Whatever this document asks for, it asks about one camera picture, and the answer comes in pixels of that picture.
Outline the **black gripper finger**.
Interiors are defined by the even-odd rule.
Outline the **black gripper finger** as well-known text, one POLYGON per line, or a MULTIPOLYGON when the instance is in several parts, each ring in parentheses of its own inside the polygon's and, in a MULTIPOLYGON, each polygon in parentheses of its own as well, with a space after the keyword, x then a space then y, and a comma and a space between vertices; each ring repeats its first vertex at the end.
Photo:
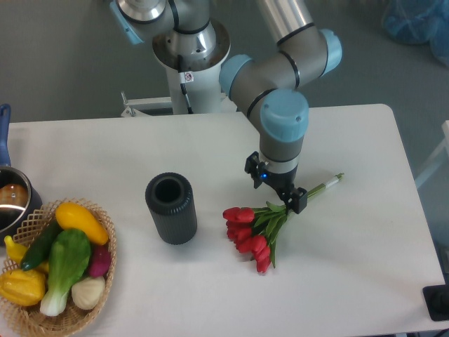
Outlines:
POLYGON ((307 207, 307 190, 302 187, 290 187, 281 192, 281 200, 286 206, 286 214, 300 214, 307 207))
POLYGON ((253 187, 257 189, 267 178, 266 163, 260 161, 259 152, 250 154, 245 162, 244 171, 250 175, 253 180, 253 187))

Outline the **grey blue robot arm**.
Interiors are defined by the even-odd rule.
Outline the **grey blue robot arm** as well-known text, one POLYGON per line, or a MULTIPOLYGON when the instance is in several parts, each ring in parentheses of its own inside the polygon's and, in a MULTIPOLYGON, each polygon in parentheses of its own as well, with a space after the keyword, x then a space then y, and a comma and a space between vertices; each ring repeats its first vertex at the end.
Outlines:
POLYGON ((295 187, 309 105, 301 86, 334 70, 342 59, 338 37, 318 29, 303 1, 259 1, 277 51, 256 62, 230 56, 226 28, 208 1, 112 1, 130 42, 149 42, 165 68, 174 114, 204 114, 229 98, 260 135, 245 163, 255 186, 276 191, 286 210, 299 213, 307 192, 295 187))

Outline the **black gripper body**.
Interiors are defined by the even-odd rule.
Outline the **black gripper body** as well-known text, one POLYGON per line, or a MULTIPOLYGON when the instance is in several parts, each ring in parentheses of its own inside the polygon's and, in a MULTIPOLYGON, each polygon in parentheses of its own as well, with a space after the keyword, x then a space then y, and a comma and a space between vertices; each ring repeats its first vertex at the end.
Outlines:
POLYGON ((297 165, 278 165, 261 161, 257 165, 257 183, 270 186, 278 195, 280 200, 294 199, 297 189, 294 179, 297 173, 297 165))

